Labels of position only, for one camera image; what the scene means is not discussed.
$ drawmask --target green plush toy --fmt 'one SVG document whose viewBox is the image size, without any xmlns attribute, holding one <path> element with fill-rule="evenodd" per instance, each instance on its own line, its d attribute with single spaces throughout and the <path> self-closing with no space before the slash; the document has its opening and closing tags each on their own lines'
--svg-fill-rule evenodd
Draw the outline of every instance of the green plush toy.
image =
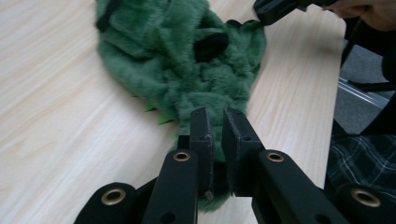
<svg viewBox="0 0 396 224">
<path fill-rule="evenodd" d="M 190 134 L 191 111 L 206 107 L 224 162 L 222 109 L 246 111 L 266 47 L 258 21 L 224 23 L 206 0 L 97 0 L 98 51 L 127 90 L 179 121 Z M 213 209 L 220 197 L 205 203 Z"/>
</svg>

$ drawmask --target light wood surface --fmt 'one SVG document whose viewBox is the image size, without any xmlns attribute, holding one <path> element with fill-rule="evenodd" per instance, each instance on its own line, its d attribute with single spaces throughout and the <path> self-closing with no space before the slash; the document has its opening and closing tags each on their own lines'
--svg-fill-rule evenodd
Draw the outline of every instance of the light wood surface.
<svg viewBox="0 0 396 224">
<path fill-rule="evenodd" d="M 253 1 L 212 0 L 225 21 L 254 19 Z M 0 1 L 1 223 L 73 223 L 103 185 L 157 176 L 177 123 L 114 81 L 95 51 L 95 2 Z M 290 154 L 323 186 L 345 25 L 295 10 L 265 28 L 268 49 L 247 117 L 267 148 Z M 257 223 L 231 198 L 199 223 Z"/>
</svg>

